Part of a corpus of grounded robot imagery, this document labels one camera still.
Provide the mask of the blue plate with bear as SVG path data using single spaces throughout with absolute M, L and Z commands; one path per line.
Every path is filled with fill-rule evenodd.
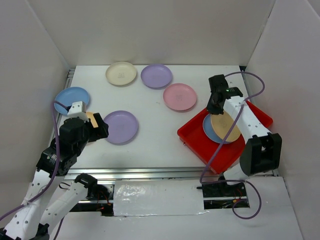
M 207 114 L 204 117 L 204 120 L 202 122 L 202 129 L 205 133 L 205 135 L 213 142 L 217 144 L 221 144 L 223 142 L 223 139 L 221 139 L 216 132 L 214 131 L 212 124 L 211 124 L 211 115 Z

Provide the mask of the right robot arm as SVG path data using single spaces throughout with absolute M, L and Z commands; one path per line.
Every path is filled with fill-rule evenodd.
M 247 103 L 249 98 L 238 87 L 230 87 L 225 75 L 214 75 L 208 81 L 210 98 L 206 109 L 213 132 L 223 143 L 233 143 L 239 137 L 244 140 L 238 164 L 221 173 L 218 179 L 219 193 L 229 196 L 235 185 L 279 167 L 282 138 L 260 122 Z

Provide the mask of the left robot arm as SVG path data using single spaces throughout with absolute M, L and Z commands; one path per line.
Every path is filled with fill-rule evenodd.
M 93 176 L 79 174 L 70 187 L 53 203 L 50 200 L 77 161 L 87 143 L 108 137 L 108 125 L 99 113 L 93 114 L 97 127 L 90 120 L 68 118 L 55 128 L 55 138 L 36 165 L 34 178 L 21 205 L 9 211 L 11 221 L 0 230 L 2 240 L 48 240 L 52 231 L 62 225 L 64 217 L 81 200 L 92 200 L 107 188 Z

